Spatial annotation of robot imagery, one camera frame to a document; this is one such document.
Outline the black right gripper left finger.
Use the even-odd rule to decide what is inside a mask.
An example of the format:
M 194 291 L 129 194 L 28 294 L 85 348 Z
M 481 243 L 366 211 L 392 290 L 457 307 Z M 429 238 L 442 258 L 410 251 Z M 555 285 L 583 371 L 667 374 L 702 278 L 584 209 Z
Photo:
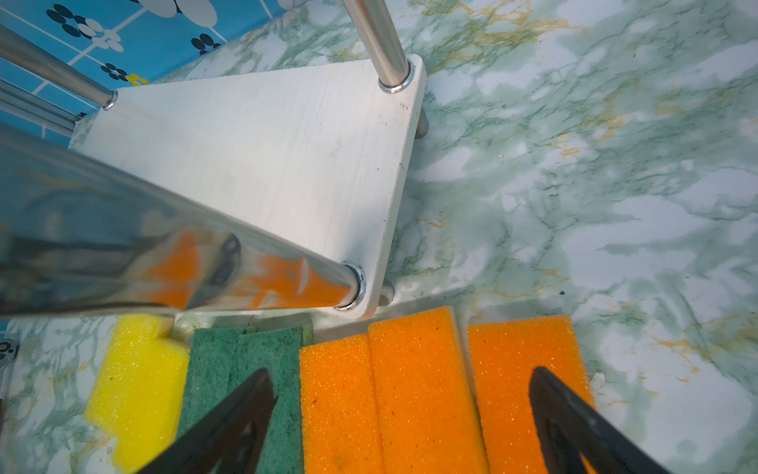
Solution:
M 140 472 L 256 472 L 277 400 L 259 369 Z

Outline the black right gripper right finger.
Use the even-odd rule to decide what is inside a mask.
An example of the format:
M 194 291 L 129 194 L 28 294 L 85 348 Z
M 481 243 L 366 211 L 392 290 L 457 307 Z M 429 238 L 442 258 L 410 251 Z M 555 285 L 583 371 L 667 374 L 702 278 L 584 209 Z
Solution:
M 665 473 L 546 367 L 536 367 L 529 400 L 550 473 Z

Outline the white two-tier shelf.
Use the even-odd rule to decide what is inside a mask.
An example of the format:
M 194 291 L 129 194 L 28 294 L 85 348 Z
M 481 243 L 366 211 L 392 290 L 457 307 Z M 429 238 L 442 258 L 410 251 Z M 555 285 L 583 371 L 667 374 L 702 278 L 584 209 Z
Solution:
M 368 59 L 109 90 L 9 29 L 2 57 L 100 106 L 66 149 L 1 130 L 1 313 L 371 316 L 424 62 L 349 1 Z

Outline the green sponge left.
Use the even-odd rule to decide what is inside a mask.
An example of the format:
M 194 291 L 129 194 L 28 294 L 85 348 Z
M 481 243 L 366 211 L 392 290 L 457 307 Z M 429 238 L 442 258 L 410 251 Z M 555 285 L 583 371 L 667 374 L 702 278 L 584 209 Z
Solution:
M 243 328 L 207 328 L 193 333 L 177 438 L 229 393 L 237 346 L 245 334 Z

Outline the green sponge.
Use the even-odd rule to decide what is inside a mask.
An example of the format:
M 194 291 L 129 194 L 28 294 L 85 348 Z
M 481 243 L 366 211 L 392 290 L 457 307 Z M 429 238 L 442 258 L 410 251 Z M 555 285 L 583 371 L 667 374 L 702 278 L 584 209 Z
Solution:
M 304 471 L 299 353 L 312 341 L 310 325 L 245 333 L 237 340 L 229 388 L 237 388 L 255 371 L 266 369 L 276 397 L 257 467 L 259 473 Z
M 193 333 L 177 438 L 229 393 L 237 346 L 245 334 L 243 328 L 207 328 Z

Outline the orange sponge right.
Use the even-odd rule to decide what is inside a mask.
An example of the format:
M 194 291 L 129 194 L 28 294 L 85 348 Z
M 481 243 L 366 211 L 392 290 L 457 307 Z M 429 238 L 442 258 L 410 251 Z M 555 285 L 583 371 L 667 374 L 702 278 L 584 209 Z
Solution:
M 580 344 L 568 315 L 470 326 L 469 352 L 493 473 L 545 473 L 529 400 L 536 367 L 547 367 L 594 406 Z

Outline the orange sponge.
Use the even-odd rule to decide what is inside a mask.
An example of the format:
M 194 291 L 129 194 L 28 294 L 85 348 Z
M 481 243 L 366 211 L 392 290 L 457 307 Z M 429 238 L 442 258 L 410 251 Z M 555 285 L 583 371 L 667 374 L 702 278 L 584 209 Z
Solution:
M 300 380 L 305 471 L 383 473 L 368 336 L 302 349 Z
M 547 367 L 594 406 L 580 344 L 568 315 L 470 326 L 469 352 L 493 473 L 545 473 L 529 400 L 536 367 Z
M 487 473 L 477 408 L 452 310 L 368 329 L 388 473 Z

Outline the green sponge right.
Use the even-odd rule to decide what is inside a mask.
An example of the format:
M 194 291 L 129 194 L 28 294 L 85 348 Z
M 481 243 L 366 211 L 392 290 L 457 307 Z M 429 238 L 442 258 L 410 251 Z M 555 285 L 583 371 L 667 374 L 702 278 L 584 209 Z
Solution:
M 259 473 L 304 471 L 299 353 L 312 341 L 310 325 L 245 333 L 237 340 L 229 388 L 237 388 L 255 371 L 266 369 L 276 397 L 257 467 Z

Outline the orange sponge left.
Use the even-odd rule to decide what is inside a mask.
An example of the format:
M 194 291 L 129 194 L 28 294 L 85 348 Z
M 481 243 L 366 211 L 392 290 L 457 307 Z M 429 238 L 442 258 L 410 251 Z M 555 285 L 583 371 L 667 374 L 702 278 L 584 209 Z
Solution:
M 305 471 L 383 473 L 368 336 L 302 349 L 300 380 Z

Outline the orange sponge middle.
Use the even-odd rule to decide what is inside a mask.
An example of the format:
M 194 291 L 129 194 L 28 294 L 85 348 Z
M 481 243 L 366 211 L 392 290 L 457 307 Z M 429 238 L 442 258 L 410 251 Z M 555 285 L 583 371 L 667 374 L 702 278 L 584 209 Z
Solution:
M 452 310 L 368 329 L 388 473 L 487 473 L 477 408 Z

